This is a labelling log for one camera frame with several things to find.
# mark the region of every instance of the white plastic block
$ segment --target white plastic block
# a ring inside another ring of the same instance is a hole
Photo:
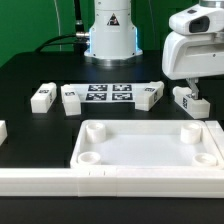
[[[0,145],[4,142],[7,137],[7,130],[5,121],[0,121]]]
[[[81,102],[72,85],[64,85],[61,87],[61,97],[66,116],[81,114]]]
[[[176,86],[173,89],[173,94],[175,102],[194,119],[209,117],[210,103],[205,99],[194,100],[191,97],[192,90],[190,88]]]
[[[31,98],[32,112],[47,113],[57,96],[56,89],[57,86],[53,82],[42,84]]]
[[[135,109],[149,111],[163,96],[163,82],[150,82],[149,85],[136,95]]]

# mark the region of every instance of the camera lens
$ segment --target camera lens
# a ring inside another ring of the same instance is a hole
[[[192,20],[190,23],[190,33],[202,33],[208,31],[210,20],[207,16]]]

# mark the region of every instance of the black table surface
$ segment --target black table surface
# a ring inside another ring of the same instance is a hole
[[[149,111],[134,103],[82,103],[82,114],[66,117],[60,86],[86,83],[148,83],[162,80],[163,98]],[[47,114],[32,114],[30,98],[42,83],[57,84]],[[72,52],[21,53],[0,68],[0,120],[8,138],[0,147],[1,168],[68,168],[82,121],[87,119],[192,119],[173,100],[174,86],[161,70],[161,52],[144,52],[137,64],[106,68],[87,64]],[[224,127],[224,76],[201,78],[210,117]],[[223,223],[223,199],[1,197],[0,223]]]

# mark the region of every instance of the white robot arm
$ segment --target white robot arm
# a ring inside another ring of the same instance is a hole
[[[201,103],[195,84],[198,78],[224,74],[224,0],[200,0],[198,5],[173,15],[169,25],[173,32],[165,41],[163,72],[172,80],[187,79],[191,99],[194,104]],[[193,117],[208,117],[209,106],[206,108],[206,113]]]

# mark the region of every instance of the dark green wall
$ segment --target dark green wall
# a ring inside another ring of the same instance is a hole
[[[80,1],[85,29],[88,30],[94,22],[94,0]],[[170,32],[169,17],[198,2],[195,0],[151,1],[156,35],[153,32],[149,0],[132,0],[132,20],[138,27],[139,45],[143,50],[161,49],[165,37]],[[73,0],[57,0],[57,2],[62,34],[74,32]],[[1,0],[0,66],[13,55],[33,51],[41,43],[55,36],[58,36],[58,25],[54,0]]]

